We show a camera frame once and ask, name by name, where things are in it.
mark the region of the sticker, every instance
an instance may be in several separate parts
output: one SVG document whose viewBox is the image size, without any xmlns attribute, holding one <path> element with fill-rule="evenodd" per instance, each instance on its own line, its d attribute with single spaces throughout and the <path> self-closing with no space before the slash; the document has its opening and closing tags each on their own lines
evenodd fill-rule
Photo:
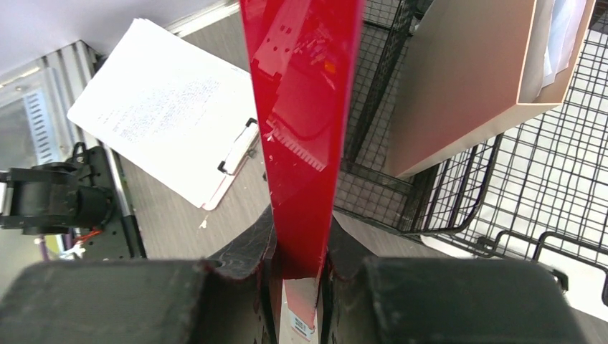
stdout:
<svg viewBox="0 0 608 344">
<path fill-rule="evenodd" d="M 307 341 L 311 341 L 313 339 L 313 333 L 315 329 L 311 329 L 306 325 L 296 314 L 292 311 L 289 311 L 289 318 L 291 319 L 291 328 L 301 335 Z"/>
</svg>

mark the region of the gray tabletop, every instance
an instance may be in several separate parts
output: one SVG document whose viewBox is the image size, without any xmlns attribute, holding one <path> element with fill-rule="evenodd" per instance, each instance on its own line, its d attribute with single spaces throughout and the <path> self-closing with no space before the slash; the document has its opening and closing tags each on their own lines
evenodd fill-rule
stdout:
<svg viewBox="0 0 608 344">
<path fill-rule="evenodd" d="M 226 61 L 249 70 L 240 14 L 227 17 L 187 36 L 186 41 Z M 261 147 L 235 178 L 222 202 L 213 211 L 188 201 L 150 177 L 130 161 L 122 159 L 133 208 L 143 243 L 151 259 L 196 259 L 213 254 L 252 224 L 270 203 Z M 335 214 L 338 222 L 381 256 L 442 257 L 443 254 L 406 239 L 395 237 L 360 221 Z M 590 343 L 608 343 L 608 323 L 574 311 Z M 298 341 L 282 326 L 282 343 Z"/>
</svg>

